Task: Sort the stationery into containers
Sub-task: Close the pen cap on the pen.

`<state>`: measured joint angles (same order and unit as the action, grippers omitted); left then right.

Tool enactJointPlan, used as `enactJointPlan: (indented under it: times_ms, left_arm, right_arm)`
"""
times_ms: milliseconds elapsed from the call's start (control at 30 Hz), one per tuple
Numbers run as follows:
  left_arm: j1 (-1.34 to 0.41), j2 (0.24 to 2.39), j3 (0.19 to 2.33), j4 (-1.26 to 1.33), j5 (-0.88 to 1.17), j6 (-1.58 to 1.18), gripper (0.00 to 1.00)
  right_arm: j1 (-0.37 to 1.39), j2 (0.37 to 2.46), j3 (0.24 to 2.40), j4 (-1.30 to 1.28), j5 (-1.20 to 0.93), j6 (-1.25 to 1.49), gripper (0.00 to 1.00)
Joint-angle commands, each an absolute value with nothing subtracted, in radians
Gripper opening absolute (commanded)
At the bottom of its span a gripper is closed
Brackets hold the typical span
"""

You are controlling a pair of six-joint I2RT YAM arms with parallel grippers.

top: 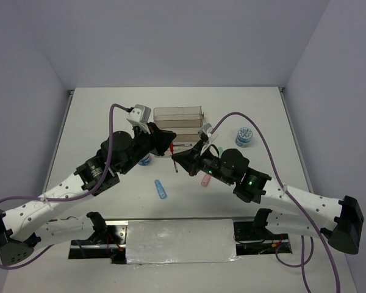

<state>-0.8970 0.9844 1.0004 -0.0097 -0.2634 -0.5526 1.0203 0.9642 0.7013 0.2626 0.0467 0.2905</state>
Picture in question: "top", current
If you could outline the blue pen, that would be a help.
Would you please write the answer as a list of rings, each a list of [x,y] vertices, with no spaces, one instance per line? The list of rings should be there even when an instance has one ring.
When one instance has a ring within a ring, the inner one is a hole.
[[[177,143],[174,144],[175,147],[192,147],[193,145],[191,143]]]

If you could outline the pink correction tape case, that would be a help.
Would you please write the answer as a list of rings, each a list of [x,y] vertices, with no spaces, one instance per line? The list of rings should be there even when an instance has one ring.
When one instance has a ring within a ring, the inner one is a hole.
[[[207,187],[210,183],[210,180],[211,180],[211,176],[209,174],[205,174],[202,181],[201,181],[201,185],[203,187]]]

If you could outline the red pen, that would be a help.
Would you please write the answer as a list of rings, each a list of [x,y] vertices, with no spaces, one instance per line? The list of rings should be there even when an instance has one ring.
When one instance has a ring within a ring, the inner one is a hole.
[[[173,165],[174,165],[174,170],[176,173],[178,173],[178,166],[177,166],[177,163],[173,160]]]

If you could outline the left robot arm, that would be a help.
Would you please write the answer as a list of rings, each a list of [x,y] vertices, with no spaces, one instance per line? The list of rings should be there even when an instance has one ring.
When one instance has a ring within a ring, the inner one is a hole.
[[[58,216],[86,200],[95,198],[120,182],[119,175],[131,171],[148,154],[163,156],[176,134],[155,123],[145,129],[133,127],[134,135],[111,131],[96,155],[76,168],[67,179],[39,197],[24,197],[13,209],[0,209],[0,268],[19,269],[37,249],[47,250],[69,240],[101,243],[110,236],[106,221],[98,212]]]

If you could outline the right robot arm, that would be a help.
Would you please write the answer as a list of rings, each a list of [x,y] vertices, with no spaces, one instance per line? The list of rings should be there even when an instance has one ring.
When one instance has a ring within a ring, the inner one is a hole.
[[[358,254],[364,216],[355,198],[328,198],[283,186],[270,175],[249,167],[249,159],[235,148],[218,157],[197,144],[173,154],[172,159],[190,176],[207,173],[233,186],[233,193],[245,203],[262,205],[253,223],[258,238],[284,233],[324,237],[333,249]]]

